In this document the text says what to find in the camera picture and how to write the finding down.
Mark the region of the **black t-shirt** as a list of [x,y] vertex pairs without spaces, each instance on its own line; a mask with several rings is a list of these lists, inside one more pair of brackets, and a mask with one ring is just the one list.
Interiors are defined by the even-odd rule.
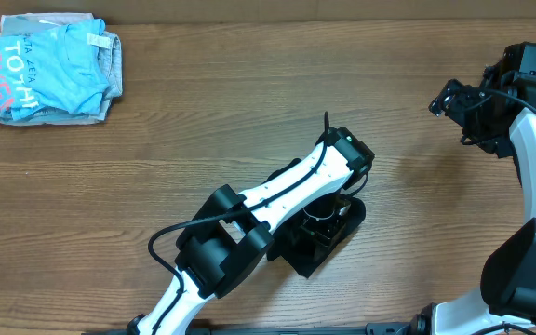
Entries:
[[[364,202],[355,196],[356,192],[351,192],[346,195],[354,197],[356,199],[357,228],[366,217],[366,207]],[[271,248],[268,250],[266,257],[268,261],[274,261],[277,258],[281,257],[295,270],[298,275],[308,278],[320,266],[320,264],[322,264],[327,259],[328,255],[334,249],[332,251],[298,251],[297,249],[295,249],[295,229],[301,221],[302,210],[303,208],[296,214],[292,215],[285,222],[283,222],[275,230],[275,241]]]

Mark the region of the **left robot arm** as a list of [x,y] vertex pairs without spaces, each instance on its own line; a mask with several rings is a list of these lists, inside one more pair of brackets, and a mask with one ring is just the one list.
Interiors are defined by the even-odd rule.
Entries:
[[364,186],[375,154],[347,128],[326,127],[315,148],[240,193],[217,189],[191,221],[176,224],[173,263],[152,257],[173,278],[128,334],[183,334],[202,307],[241,284],[263,258],[283,258],[309,277],[366,217],[351,186]]

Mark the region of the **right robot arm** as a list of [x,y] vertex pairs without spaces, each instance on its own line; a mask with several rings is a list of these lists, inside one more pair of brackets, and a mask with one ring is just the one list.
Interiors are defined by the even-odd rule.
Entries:
[[514,160],[523,225],[486,260],[477,288],[433,303],[403,334],[531,334],[536,329],[536,43],[507,47],[480,84],[449,80],[429,110],[462,129],[461,143]]

